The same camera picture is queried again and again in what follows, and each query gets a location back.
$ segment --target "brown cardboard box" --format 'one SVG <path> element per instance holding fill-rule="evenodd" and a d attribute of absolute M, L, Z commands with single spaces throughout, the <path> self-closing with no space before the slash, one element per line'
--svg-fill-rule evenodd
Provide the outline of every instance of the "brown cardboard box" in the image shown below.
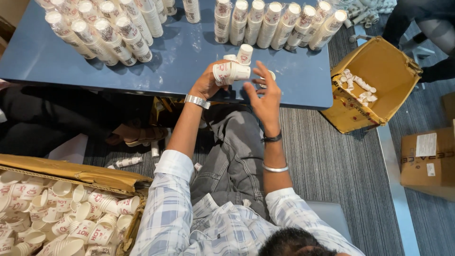
<path fill-rule="evenodd" d="M 339 83 L 341 73 L 349 69 L 377 89 L 378 100 L 368 107 L 356 97 L 365 92 L 354 83 L 355 89 L 346 91 L 347 83 Z M 411 93 L 422 70 L 403 52 L 377 36 L 357 47 L 332 69 L 333 106 L 321 113 L 341 132 L 385 125 Z"/>
<path fill-rule="evenodd" d="M 416 157 L 417 136 L 430 133 L 436 133 L 436 155 Z M 434 173 L 427 164 L 434 165 Z M 455 201 L 454 127 L 417 133 L 401 139 L 401 185 Z"/>
<path fill-rule="evenodd" d="M 442 96 L 442 103 L 445 109 L 445 115 L 449 122 L 455 119 L 455 92 Z"/>
<path fill-rule="evenodd" d="M 147 201 L 148 187 L 153 179 L 140 174 L 103 167 L 73 164 L 43 158 L 0 154 L 0 172 L 15 171 L 43 178 L 69 181 L 141 199 L 131 226 L 124 240 L 117 247 L 116 255 L 129 255 L 136 240 L 137 231 Z"/>

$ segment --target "metal bangle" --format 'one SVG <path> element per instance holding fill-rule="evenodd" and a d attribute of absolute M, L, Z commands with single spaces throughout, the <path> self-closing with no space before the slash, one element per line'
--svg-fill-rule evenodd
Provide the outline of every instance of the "metal bangle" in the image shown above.
<path fill-rule="evenodd" d="M 264 167 L 264 169 L 266 169 L 267 171 L 273 172 L 273 173 L 282 173 L 282 172 L 289 170 L 288 164 L 286 164 L 286 167 L 284 167 L 284 168 L 270 168 L 270 167 L 265 166 L 264 162 L 262 162 L 262 167 Z"/>

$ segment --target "black bracelet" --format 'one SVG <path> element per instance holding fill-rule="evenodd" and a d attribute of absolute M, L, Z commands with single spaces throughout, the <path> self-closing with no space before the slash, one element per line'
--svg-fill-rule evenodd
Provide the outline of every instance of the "black bracelet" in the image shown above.
<path fill-rule="evenodd" d="M 275 136 L 275 137 L 268 138 L 268 137 L 266 137 L 265 134 L 264 134 L 264 138 L 261 139 L 261 142 L 275 142 L 275 141 L 281 140 L 282 138 L 283 138 L 283 137 L 282 137 L 282 135 L 281 135 L 281 130 L 280 130 L 280 134 L 278 134 L 278 135 Z"/>

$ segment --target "hand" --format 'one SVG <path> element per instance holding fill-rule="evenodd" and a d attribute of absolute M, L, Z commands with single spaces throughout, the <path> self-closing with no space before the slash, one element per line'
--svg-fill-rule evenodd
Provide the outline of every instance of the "hand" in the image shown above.
<path fill-rule="evenodd" d="M 279 124 L 279 109 L 281 90 L 277 83 L 273 80 L 272 75 L 268 69 L 260 61 L 256 61 L 258 68 L 254 68 L 253 72 L 265 79 L 253 79 L 253 83 L 267 85 L 267 89 L 256 88 L 249 82 L 243 84 L 243 88 L 250 98 L 251 106 L 256 116 L 264 124 L 264 132 L 267 137 L 275 137 L 280 133 Z"/>
<path fill-rule="evenodd" d="M 215 77 L 213 76 L 213 65 L 215 64 L 222 64 L 230 62 L 229 60 L 219 60 L 215 61 L 214 63 L 208 65 L 207 69 L 202 73 L 201 77 L 194 83 L 193 87 L 191 88 L 189 95 L 193 95 L 196 97 L 203 98 L 207 100 L 211 98 L 215 93 L 220 89 L 223 88 L 225 91 L 229 88 L 229 85 L 224 86 L 217 86 L 215 84 Z"/>

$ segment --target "silver watch strap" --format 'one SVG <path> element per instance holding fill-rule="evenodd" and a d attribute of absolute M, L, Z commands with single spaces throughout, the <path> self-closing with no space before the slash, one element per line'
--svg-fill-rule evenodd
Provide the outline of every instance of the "silver watch strap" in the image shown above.
<path fill-rule="evenodd" d="M 202 98 L 199 98 L 199 97 L 196 97 L 196 96 L 193 96 L 193 95 L 189 95 L 189 94 L 187 94 L 187 97 L 185 98 L 185 102 L 194 103 L 194 104 L 199 105 L 199 106 L 201 106 L 201 107 L 203 107 L 205 109 L 208 109 L 210 107 L 210 102 L 205 101 Z"/>
<path fill-rule="evenodd" d="M 284 168 L 270 168 L 270 167 L 265 166 L 264 162 L 262 162 L 262 167 L 264 167 L 264 169 L 266 169 L 267 171 L 273 172 L 273 173 L 282 173 L 282 172 L 289 170 L 289 166 L 287 164 L 286 164 L 286 167 L 284 167 Z"/>

